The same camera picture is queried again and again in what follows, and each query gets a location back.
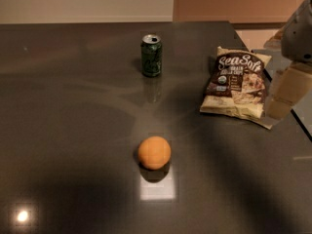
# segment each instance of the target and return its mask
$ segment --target white wall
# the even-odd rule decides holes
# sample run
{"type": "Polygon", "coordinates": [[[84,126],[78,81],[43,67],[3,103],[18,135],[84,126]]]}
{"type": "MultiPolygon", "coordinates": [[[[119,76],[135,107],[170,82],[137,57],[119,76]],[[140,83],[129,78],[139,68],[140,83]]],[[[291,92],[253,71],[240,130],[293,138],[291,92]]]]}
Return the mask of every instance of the white wall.
{"type": "Polygon", "coordinates": [[[174,0],[0,0],[0,23],[171,21],[174,0]]]}

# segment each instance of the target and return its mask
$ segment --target black table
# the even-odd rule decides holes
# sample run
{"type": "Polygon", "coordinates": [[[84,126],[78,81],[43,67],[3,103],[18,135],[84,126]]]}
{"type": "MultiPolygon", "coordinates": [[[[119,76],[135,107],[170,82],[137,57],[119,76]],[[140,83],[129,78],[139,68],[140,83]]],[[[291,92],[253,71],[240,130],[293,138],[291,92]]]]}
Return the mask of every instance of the black table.
{"type": "Polygon", "coordinates": [[[312,230],[311,141],[292,115],[268,131],[199,113],[228,22],[0,26],[0,233],[312,230]],[[140,73],[157,33],[163,73],[140,73]],[[166,170],[137,163],[166,138],[166,170]],[[19,222],[26,211],[29,218],[19,222]]]}

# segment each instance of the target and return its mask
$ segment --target can lid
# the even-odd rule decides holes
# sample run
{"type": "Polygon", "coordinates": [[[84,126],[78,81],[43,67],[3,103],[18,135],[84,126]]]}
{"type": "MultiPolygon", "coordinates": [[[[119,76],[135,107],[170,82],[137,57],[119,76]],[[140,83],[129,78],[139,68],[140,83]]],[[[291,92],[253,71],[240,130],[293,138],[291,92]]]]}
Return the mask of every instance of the can lid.
{"type": "Polygon", "coordinates": [[[142,40],[147,44],[156,44],[160,42],[160,37],[158,35],[149,34],[145,35],[142,40]]]}

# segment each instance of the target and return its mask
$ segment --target snack bag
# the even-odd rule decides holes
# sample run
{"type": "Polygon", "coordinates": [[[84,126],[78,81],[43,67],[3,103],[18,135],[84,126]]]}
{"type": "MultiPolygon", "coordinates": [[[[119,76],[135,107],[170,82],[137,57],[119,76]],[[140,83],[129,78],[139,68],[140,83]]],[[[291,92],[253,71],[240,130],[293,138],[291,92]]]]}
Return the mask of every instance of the snack bag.
{"type": "Polygon", "coordinates": [[[266,98],[263,69],[270,60],[270,56],[218,47],[200,111],[251,120],[270,129],[261,122],[266,98]]]}

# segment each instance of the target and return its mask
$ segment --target green can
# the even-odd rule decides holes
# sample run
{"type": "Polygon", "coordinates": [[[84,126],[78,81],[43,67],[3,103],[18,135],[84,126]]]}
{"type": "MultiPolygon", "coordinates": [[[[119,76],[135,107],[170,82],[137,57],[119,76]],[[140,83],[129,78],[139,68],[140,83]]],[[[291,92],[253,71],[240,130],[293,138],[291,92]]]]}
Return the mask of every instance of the green can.
{"type": "Polygon", "coordinates": [[[163,44],[158,35],[148,34],[142,39],[141,61],[142,74],[147,77],[156,77],[162,72],[163,44]]]}

